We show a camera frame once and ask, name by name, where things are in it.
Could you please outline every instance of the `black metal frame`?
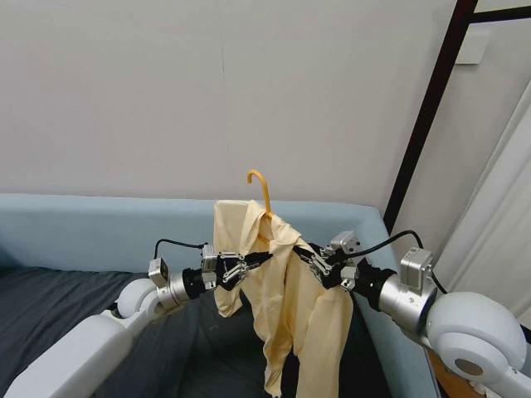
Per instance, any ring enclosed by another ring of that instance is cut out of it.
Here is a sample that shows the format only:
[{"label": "black metal frame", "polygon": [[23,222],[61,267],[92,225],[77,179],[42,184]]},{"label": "black metal frame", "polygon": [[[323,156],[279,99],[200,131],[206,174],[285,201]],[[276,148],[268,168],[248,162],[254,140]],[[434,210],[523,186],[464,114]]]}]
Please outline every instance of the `black metal frame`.
[{"label": "black metal frame", "polygon": [[413,127],[397,179],[387,203],[383,222],[391,233],[402,207],[415,167],[421,156],[424,143],[435,119],[442,95],[450,79],[455,60],[465,39],[468,26],[472,23],[511,21],[531,18],[531,6],[507,8],[488,12],[474,12],[477,0],[457,0],[450,24],[446,30],[439,56],[431,73],[430,83]]}]

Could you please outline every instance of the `light blue sofa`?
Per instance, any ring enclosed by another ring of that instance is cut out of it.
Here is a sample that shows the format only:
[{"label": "light blue sofa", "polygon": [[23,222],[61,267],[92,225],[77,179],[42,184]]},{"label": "light blue sofa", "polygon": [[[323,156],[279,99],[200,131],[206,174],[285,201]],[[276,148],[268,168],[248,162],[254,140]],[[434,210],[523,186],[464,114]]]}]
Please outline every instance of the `light blue sofa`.
[{"label": "light blue sofa", "polygon": [[[214,201],[115,197],[0,195],[0,264],[56,269],[145,272],[161,238],[212,241]],[[307,241],[324,245],[340,231],[356,231],[367,248],[388,238],[378,209],[343,203],[273,202],[272,210]],[[197,268],[197,252],[161,247],[180,268]],[[371,256],[380,268],[396,269],[390,247]],[[404,337],[384,314],[357,297],[392,395],[439,396],[422,348]]]}]

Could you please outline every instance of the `clothes hanger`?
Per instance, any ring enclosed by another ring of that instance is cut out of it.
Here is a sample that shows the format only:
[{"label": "clothes hanger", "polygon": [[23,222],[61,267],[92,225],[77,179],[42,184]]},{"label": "clothes hanger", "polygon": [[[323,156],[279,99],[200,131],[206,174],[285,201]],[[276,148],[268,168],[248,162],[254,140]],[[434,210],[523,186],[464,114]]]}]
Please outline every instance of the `clothes hanger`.
[{"label": "clothes hanger", "polygon": [[[252,176],[256,176],[256,178],[258,178],[258,181],[260,181],[260,185],[262,185],[262,195],[264,196],[264,203],[265,203],[264,217],[269,218],[271,220],[273,218],[273,213],[271,212],[271,203],[269,200],[269,190],[267,189],[267,181],[261,172],[253,168],[247,172],[247,183],[248,184],[252,183]],[[266,244],[270,243],[269,239],[265,238],[264,236],[260,234],[258,234],[258,239]]]}]

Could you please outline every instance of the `bed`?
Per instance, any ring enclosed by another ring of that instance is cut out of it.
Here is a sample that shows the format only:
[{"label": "bed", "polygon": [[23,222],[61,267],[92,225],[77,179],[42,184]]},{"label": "bed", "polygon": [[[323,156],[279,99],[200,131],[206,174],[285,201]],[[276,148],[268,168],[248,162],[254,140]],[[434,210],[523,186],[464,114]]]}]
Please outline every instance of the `bed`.
[{"label": "bed", "polygon": [[[145,278],[157,239],[212,240],[212,208],[213,201],[0,195],[0,395],[81,319]],[[387,238],[378,209],[370,206],[273,202],[272,208],[321,245],[352,229],[365,247]],[[172,270],[199,266],[196,250],[161,246],[160,254]],[[396,268],[388,247],[371,261]],[[424,350],[364,298],[353,299],[339,395],[439,396]],[[261,348],[245,300],[225,319],[212,294],[204,294],[149,325],[95,396],[268,396]],[[297,366],[289,356],[283,396],[295,396]]]}]

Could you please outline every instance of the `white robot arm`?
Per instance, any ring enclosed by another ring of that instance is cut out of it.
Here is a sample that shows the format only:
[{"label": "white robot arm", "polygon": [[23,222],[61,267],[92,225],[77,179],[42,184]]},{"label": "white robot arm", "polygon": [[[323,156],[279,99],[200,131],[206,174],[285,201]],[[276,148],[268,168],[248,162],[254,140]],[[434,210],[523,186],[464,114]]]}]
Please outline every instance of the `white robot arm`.
[{"label": "white robot arm", "polygon": [[201,269],[176,274],[161,258],[152,260],[149,279],[131,282],[110,308],[77,324],[13,381],[5,397],[91,396],[150,322],[218,285],[232,289],[270,257],[269,253],[216,253],[212,245],[204,245]]},{"label": "white robot arm", "polygon": [[531,396],[531,379],[520,372],[527,343],[518,320],[507,308],[471,292],[449,293],[436,300],[432,255],[427,250],[410,249],[398,276],[366,261],[354,263],[357,243],[355,234],[347,231],[326,248],[314,245],[313,254],[296,252],[309,262],[323,286],[339,284],[361,294],[373,309],[389,315],[411,340],[435,351],[458,376],[482,383],[505,398]]}]

